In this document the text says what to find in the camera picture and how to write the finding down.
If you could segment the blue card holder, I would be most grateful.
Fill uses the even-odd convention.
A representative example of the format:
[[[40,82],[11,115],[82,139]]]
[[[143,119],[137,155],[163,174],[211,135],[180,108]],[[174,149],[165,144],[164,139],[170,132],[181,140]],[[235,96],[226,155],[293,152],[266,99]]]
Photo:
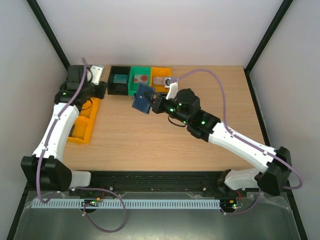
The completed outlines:
[[[151,109],[150,99],[152,98],[144,97],[144,92],[146,91],[155,92],[155,89],[149,85],[139,83],[137,87],[137,91],[133,96],[133,102],[131,107],[144,114],[149,114]]]

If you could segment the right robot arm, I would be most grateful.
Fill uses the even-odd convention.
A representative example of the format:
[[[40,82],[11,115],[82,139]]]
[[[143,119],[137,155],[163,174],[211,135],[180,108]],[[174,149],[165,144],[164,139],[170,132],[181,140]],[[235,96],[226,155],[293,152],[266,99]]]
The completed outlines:
[[[179,90],[174,98],[146,91],[138,96],[138,100],[146,101],[150,111],[166,113],[186,125],[193,137],[223,147],[253,166],[245,170],[226,170],[218,183],[222,195],[260,188],[269,195],[278,196],[285,188],[292,172],[287,162],[289,150],[284,147],[274,149],[232,131],[218,117],[201,109],[200,98],[191,89]]]

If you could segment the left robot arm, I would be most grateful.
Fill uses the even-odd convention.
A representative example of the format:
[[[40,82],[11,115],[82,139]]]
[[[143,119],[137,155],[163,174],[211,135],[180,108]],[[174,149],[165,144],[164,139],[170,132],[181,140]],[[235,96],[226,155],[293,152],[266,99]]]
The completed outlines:
[[[103,67],[71,65],[67,77],[54,96],[53,113],[38,147],[31,156],[24,156],[21,168],[37,191],[67,191],[87,187],[88,171],[71,170],[63,163],[69,136],[87,140],[92,130],[90,120],[97,112],[95,100],[105,97],[107,83],[101,81]]]

